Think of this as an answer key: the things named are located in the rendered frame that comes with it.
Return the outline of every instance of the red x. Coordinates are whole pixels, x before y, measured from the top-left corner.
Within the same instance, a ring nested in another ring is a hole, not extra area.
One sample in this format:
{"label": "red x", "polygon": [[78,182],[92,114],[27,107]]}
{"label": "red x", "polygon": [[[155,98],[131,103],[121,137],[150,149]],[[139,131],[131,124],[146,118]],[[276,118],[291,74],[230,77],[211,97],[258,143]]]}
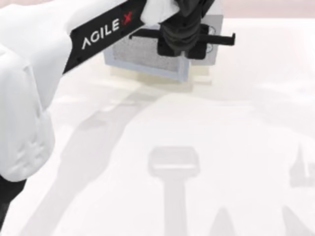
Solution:
{"label": "red x", "polygon": [[123,25],[125,26],[128,22],[131,21],[131,14],[132,12],[128,12],[128,14],[124,14],[124,20],[122,20]]}

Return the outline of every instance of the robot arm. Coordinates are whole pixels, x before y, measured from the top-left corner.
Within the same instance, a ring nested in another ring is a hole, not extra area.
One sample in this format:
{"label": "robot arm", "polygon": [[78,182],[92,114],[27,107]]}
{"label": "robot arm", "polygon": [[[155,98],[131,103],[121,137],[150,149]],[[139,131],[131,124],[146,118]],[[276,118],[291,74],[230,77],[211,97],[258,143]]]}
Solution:
{"label": "robot arm", "polygon": [[172,1],[54,0],[0,10],[0,176],[23,181],[51,156],[47,108],[63,74],[175,14]]}

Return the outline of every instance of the beige background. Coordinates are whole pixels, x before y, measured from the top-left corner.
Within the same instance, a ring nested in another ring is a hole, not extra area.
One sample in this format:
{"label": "beige background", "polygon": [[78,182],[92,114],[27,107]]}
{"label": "beige background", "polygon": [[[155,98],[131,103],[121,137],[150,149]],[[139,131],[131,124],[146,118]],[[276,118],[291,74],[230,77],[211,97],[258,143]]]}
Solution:
{"label": "beige background", "polygon": [[[0,7],[10,3],[38,4],[50,0],[0,0]],[[315,0],[223,0],[227,18],[309,18],[315,17]]]}

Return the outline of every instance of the agilex logo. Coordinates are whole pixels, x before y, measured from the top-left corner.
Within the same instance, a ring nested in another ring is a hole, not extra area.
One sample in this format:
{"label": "agilex logo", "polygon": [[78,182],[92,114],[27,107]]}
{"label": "agilex logo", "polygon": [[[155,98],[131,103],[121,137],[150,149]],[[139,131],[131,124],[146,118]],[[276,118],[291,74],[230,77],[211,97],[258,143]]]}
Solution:
{"label": "agilex logo", "polygon": [[121,26],[126,26],[131,22],[132,12],[128,12],[123,15],[123,18],[116,18],[109,24],[105,24],[103,27],[94,31],[90,37],[85,37],[82,45],[82,50],[85,50],[87,47],[92,46],[94,43],[97,43],[100,40],[105,39],[107,36],[111,35],[113,32],[118,31]]}

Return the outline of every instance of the white table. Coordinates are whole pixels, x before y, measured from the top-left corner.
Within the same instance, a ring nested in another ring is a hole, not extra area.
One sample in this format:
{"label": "white table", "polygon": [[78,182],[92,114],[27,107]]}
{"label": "white table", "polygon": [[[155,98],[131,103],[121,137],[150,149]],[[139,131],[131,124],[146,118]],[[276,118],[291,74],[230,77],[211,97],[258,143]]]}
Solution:
{"label": "white table", "polygon": [[[3,236],[167,236],[171,214],[172,236],[315,235],[315,20],[225,20],[232,32],[215,67],[192,70],[212,84],[193,90],[102,55],[66,75],[51,107],[55,152]],[[199,160],[165,202],[148,171],[156,147],[190,147]]]}

